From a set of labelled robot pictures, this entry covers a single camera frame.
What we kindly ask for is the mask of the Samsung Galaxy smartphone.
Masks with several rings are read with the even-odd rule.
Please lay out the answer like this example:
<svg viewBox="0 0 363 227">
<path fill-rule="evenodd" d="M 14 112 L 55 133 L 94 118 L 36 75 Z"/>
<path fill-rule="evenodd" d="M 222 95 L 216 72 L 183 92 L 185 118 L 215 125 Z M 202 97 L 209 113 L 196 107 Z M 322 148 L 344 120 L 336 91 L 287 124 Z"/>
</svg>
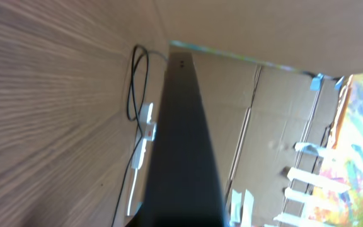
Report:
<svg viewBox="0 0 363 227">
<path fill-rule="evenodd" d="M 225 205 L 189 52 L 169 56 L 144 201 L 128 226 L 226 226 Z"/>
</svg>

